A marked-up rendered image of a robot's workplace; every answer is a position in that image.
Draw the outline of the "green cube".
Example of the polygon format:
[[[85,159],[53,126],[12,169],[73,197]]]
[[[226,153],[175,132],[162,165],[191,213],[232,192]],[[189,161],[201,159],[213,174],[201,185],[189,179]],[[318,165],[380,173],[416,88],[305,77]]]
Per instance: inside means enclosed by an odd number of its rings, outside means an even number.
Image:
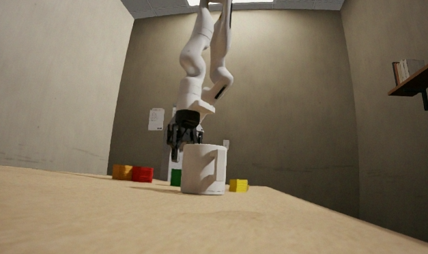
[[[171,183],[170,186],[180,187],[181,184],[181,169],[171,169]]]

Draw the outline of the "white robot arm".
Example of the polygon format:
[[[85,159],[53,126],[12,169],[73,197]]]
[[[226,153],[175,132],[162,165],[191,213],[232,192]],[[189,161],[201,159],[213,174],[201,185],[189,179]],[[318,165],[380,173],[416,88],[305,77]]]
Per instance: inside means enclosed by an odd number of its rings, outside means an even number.
[[[223,10],[213,23],[208,10],[209,3],[221,3]],[[176,111],[186,109],[200,113],[200,122],[209,113],[214,114],[214,104],[233,83],[232,75],[225,68],[225,55],[231,48],[231,11],[233,0],[200,0],[195,26],[189,41],[180,53],[180,65],[186,77],[180,81]],[[205,62],[202,49],[210,46],[211,89],[201,85],[205,76]],[[187,78],[187,77],[194,78]],[[193,104],[195,106],[193,107]]]

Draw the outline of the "red cube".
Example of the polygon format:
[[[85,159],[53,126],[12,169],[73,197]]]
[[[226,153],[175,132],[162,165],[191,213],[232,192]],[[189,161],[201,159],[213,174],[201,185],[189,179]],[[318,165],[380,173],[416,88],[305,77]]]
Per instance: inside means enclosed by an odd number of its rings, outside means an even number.
[[[148,167],[133,167],[132,181],[152,183],[153,168]]]

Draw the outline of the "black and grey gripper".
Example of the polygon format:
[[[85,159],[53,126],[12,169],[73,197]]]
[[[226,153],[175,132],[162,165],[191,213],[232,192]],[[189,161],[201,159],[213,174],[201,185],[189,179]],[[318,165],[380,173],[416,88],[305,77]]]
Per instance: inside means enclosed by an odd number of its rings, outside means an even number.
[[[200,113],[197,111],[182,109],[175,112],[176,124],[168,124],[167,128],[167,145],[172,148],[172,162],[179,162],[180,149],[178,148],[183,142],[186,142],[186,144],[202,144],[203,133],[197,132],[199,122]]]

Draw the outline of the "white mug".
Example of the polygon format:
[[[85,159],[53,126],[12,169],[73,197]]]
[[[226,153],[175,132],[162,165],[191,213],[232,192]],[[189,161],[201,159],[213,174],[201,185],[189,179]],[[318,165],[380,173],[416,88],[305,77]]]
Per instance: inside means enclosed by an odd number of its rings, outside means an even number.
[[[226,176],[226,147],[198,143],[184,145],[180,191],[192,195],[223,195],[224,160]]]

